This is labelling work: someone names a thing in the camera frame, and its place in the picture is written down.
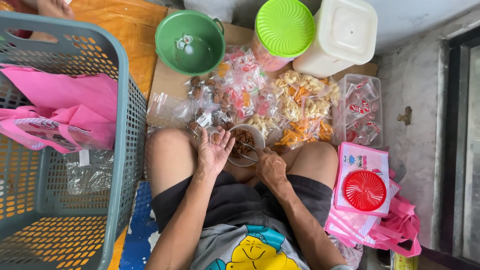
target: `lid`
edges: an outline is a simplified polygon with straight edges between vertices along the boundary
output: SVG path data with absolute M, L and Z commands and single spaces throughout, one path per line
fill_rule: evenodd
M 269 0 L 257 13 L 255 31 L 270 54 L 297 57 L 312 43 L 315 23 L 298 0 Z
M 377 39 L 377 13 L 362 0 L 323 0 L 315 15 L 316 39 L 326 54 L 362 65 Z
M 384 202 L 387 189 L 382 178 L 369 171 L 356 171 L 347 176 L 343 196 L 356 209 L 373 211 Z

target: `white plastic bowl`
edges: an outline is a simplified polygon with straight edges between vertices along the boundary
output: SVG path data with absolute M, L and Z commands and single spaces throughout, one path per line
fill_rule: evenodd
M 243 130 L 250 131 L 253 135 L 253 148 L 255 148 L 255 149 L 265 148 L 264 136 L 262 135 L 260 130 L 258 130 L 258 129 L 256 129 L 256 128 L 252 127 L 251 125 L 248 125 L 248 124 L 236 125 L 236 126 L 234 126 L 230 129 L 230 132 L 232 132 L 234 129 L 243 129 Z M 257 156 L 257 153 L 255 153 L 255 151 L 249 152 L 246 156 L 249 157 L 249 158 L 252 158 L 254 160 L 258 160 L 258 156 Z M 244 159 L 244 158 L 237 158 L 237 157 L 233 157 L 231 155 L 228 156 L 228 160 L 230 162 L 232 162 L 234 165 L 237 165 L 237 166 L 240 166 L 240 167 L 248 167 L 248 166 L 252 166 L 253 164 L 255 164 L 255 162 L 253 162 L 251 160 Z

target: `hand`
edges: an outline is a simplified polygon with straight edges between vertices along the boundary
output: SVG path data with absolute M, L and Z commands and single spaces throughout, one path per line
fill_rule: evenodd
M 257 176 L 271 190 L 287 180 L 285 170 L 287 164 L 275 152 L 266 147 L 264 149 L 255 149 L 258 156 Z
M 216 179 L 227 162 L 228 155 L 230 155 L 235 144 L 235 138 L 230 138 L 230 131 L 217 127 L 218 132 L 220 132 L 220 144 L 214 145 L 213 142 L 208 142 L 207 130 L 203 127 L 201 129 L 202 137 L 198 146 L 197 171 Z

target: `foot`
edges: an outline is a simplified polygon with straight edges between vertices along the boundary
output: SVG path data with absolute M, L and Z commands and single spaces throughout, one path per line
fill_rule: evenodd
M 73 20 L 75 15 L 65 0 L 37 0 L 38 15 L 52 18 Z M 57 42 L 58 40 L 47 33 L 33 32 L 30 39 Z

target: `black shorts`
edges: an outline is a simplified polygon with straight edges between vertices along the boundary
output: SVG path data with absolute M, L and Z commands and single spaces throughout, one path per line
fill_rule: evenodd
M 293 190 L 322 227 L 330 212 L 332 190 L 313 179 L 287 174 Z M 161 233 L 177 210 L 192 176 L 165 190 L 152 200 L 158 231 Z M 216 178 L 203 228 L 218 224 L 263 225 L 280 233 L 291 234 L 287 216 L 270 189 L 262 182 L 255 187 L 238 183 L 222 171 Z

